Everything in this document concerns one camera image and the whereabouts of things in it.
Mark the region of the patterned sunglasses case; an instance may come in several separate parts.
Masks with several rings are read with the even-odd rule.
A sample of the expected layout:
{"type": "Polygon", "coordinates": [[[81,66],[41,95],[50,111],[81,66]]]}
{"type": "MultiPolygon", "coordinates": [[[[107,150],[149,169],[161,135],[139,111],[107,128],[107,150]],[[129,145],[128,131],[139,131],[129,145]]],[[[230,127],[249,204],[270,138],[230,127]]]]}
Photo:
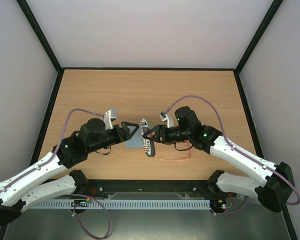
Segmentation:
{"type": "Polygon", "coordinates": [[[145,118],[142,118],[139,122],[139,128],[141,133],[141,141],[143,145],[143,150],[147,157],[153,158],[156,155],[156,149],[154,142],[149,139],[152,135],[147,135],[147,138],[144,137],[146,133],[150,131],[148,121],[145,118]]]}

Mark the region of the blue cleaning cloth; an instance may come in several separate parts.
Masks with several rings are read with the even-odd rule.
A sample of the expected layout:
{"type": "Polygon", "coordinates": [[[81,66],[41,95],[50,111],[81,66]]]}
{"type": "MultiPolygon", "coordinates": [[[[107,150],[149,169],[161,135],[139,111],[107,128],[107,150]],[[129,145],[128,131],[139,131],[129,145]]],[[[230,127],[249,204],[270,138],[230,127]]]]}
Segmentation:
{"type": "Polygon", "coordinates": [[[128,149],[142,149],[143,142],[140,129],[133,135],[133,137],[125,142],[125,147],[128,149]]]}

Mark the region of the red thin frame sunglasses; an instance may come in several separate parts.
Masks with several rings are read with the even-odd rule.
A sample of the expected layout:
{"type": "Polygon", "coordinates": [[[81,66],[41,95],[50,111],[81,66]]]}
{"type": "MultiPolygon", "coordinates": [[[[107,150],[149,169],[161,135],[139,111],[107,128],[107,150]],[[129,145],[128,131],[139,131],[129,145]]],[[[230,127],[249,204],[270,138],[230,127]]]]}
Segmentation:
{"type": "Polygon", "coordinates": [[[176,143],[172,153],[164,153],[159,158],[163,161],[186,161],[191,159],[192,145],[188,140],[176,143]]]}

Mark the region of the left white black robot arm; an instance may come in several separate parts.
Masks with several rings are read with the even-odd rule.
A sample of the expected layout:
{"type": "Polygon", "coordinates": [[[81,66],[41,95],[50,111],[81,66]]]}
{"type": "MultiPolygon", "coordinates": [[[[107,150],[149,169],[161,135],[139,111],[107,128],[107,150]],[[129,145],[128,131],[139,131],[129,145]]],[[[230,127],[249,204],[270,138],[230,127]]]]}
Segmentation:
{"type": "Polygon", "coordinates": [[[99,118],[92,118],[80,130],[61,140],[41,160],[19,174],[0,182],[0,226],[16,220],[32,206],[70,194],[84,194],[89,181],[81,170],[72,170],[64,177],[48,181],[87,160],[90,153],[110,149],[130,140],[139,125],[122,122],[107,127],[99,118]]]}

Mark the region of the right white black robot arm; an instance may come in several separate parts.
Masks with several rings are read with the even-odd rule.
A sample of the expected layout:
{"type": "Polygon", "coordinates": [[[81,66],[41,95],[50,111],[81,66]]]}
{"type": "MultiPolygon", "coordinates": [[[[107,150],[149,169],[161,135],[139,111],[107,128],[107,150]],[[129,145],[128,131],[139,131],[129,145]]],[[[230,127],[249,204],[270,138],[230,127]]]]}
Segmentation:
{"type": "Polygon", "coordinates": [[[204,151],[232,164],[247,176],[236,176],[223,170],[215,171],[209,178],[208,191],[219,196],[231,192],[257,199],[268,210],[279,213],[293,193],[294,178],[291,167],[285,162],[276,164],[236,146],[218,129],[203,125],[188,106],[174,113],[177,126],[168,114],[160,117],[166,124],[144,130],[142,137],[165,145],[189,141],[193,148],[204,151]]]}

